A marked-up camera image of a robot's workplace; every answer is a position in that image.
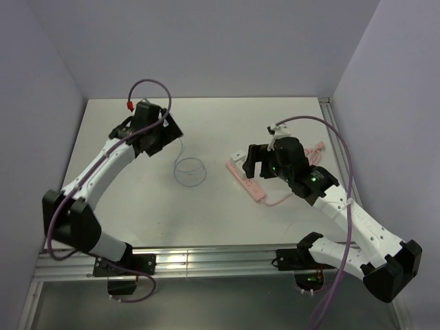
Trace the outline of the pink power strip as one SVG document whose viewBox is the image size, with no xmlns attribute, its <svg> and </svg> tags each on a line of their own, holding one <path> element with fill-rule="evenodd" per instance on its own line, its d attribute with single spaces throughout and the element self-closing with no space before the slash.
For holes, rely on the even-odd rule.
<svg viewBox="0 0 440 330">
<path fill-rule="evenodd" d="M 255 202 L 264 199 L 265 191 L 253 179 L 243 179 L 230 160 L 225 163 L 225 167 Z"/>
</svg>

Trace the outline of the white charger plug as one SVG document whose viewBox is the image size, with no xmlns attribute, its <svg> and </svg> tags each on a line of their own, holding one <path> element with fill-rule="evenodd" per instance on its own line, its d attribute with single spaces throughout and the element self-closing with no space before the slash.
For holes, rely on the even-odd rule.
<svg viewBox="0 0 440 330">
<path fill-rule="evenodd" d="M 246 160 L 247 157 L 247 153 L 244 151 L 237 151 L 234 152 L 230 155 L 230 162 L 232 164 L 236 164 L 236 163 L 244 163 L 244 161 Z"/>
</svg>

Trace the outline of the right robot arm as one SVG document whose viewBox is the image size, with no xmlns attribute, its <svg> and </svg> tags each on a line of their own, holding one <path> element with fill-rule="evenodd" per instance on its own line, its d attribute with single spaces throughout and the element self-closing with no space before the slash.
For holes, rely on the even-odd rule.
<svg viewBox="0 0 440 330">
<path fill-rule="evenodd" d="M 273 145 L 251 144 L 243 170 L 254 177 L 261 164 L 263 179 L 279 178 L 291 191 L 311 207 L 321 211 L 341 229 L 351 233 L 357 248 L 346 249 L 323 234 L 311 232 L 293 249 L 276 251 L 280 271 L 305 270 L 318 265 L 339 267 L 359 278 L 378 300 L 390 303 L 417 275 L 422 255 L 421 246 L 404 241 L 379 224 L 354 200 L 325 168 L 309 163 L 305 150 L 295 137 L 282 137 Z"/>
</svg>

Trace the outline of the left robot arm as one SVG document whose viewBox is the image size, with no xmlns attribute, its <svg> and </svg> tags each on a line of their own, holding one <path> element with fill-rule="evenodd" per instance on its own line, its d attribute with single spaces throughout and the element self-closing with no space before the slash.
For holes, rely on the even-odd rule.
<svg viewBox="0 0 440 330">
<path fill-rule="evenodd" d="M 53 241 L 109 261 L 117 274 L 134 266 L 133 247 L 107 234 L 94 210 L 114 179 L 140 154 L 149 157 L 181 138 L 182 130 L 170 115 L 148 100 L 139 101 L 127 117 L 108 135 L 100 153 L 86 169 L 60 191 L 47 191 L 42 199 L 47 251 Z"/>
</svg>

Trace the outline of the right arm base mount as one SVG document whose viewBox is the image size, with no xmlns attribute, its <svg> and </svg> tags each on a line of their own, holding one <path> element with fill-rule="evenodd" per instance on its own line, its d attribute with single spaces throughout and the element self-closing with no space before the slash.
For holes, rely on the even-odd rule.
<svg viewBox="0 0 440 330">
<path fill-rule="evenodd" d="M 310 253 L 298 248 L 277 250 L 271 264 L 280 272 L 293 272 L 295 284 L 309 292 L 324 289 L 324 271 L 333 269 L 330 265 L 315 262 Z"/>
</svg>

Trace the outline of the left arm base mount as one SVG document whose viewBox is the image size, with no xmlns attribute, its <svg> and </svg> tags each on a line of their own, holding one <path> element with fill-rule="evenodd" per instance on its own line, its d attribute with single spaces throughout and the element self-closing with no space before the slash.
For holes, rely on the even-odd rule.
<svg viewBox="0 0 440 330">
<path fill-rule="evenodd" d="M 121 303 L 138 303 L 150 298 L 157 289 L 157 283 L 152 277 L 155 266 L 155 254 L 134 254 L 127 263 L 116 263 L 97 257 L 92 276 L 107 279 L 107 292 L 111 299 Z M 141 277 L 150 280 L 150 292 L 141 298 L 128 299 L 127 296 L 135 293 Z"/>
</svg>

